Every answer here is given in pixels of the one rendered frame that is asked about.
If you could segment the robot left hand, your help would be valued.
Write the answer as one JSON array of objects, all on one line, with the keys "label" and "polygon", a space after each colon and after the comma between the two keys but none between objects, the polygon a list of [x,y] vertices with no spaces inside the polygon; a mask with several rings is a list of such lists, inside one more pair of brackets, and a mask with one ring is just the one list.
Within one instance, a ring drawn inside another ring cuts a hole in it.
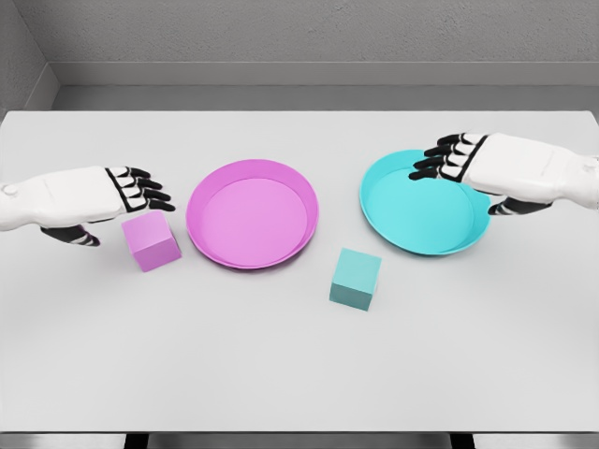
[{"label": "robot left hand", "polygon": [[34,189],[34,223],[63,243],[97,247],[84,226],[142,210],[175,211],[171,196],[152,175],[136,167],[85,167],[29,181]]}]

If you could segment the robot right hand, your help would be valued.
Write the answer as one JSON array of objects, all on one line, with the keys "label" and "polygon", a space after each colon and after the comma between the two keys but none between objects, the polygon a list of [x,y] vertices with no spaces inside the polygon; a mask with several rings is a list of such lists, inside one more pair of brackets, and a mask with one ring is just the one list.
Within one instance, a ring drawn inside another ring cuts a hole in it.
[{"label": "robot right hand", "polygon": [[412,181],[441,179],[504,200],[490,215],[524,215],[564,198],[565,173],[576,155],[560,146],[501,133],[453,134],[439,138],[414,163]]}]

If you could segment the pink block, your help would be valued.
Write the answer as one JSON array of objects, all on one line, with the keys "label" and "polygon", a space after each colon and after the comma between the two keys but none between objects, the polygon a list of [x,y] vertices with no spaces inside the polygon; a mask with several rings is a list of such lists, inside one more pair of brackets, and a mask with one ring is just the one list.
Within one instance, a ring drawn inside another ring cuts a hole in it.
[{"label": "pink block", "polygon": [[182,257],[177,240],[161,210],[152,210],[124,221],[122,229],[128,250],[143,272]]}]

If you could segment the cyan plate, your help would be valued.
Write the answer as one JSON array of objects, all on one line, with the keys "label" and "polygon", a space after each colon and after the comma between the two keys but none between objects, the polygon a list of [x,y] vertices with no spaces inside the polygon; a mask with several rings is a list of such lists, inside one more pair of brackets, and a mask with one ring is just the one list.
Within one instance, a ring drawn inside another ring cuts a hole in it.
[{"label": "cyan plate", "polygon": [[383,239],[410,253],[446,255],[481,240],[490,224],[488,196],[444,179],[413,181],[422,150],[393,152],[375,161],[359,187],[362,212]]}]

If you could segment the pink plate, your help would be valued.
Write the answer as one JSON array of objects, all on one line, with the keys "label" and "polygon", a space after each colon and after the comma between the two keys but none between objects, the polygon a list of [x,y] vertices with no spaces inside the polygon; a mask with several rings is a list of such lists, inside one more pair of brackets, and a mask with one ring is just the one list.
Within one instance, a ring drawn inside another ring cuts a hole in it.
[{"label": "pink plate", "polygon": [[195,188],[185,220],[212,261],[261,269],[284,262],[312,238],[319,219],[313,186],[296,169],[267,159],[219,167]]}]

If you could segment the teal block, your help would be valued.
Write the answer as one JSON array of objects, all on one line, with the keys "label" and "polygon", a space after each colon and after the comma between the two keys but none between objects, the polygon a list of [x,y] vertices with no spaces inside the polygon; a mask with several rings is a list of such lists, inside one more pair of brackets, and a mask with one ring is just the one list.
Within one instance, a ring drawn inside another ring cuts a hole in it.
[{"label": "teal block", "polygon": [[329,300],[368,311],[378,282],[382,259],[342,248],[329,290]]}]

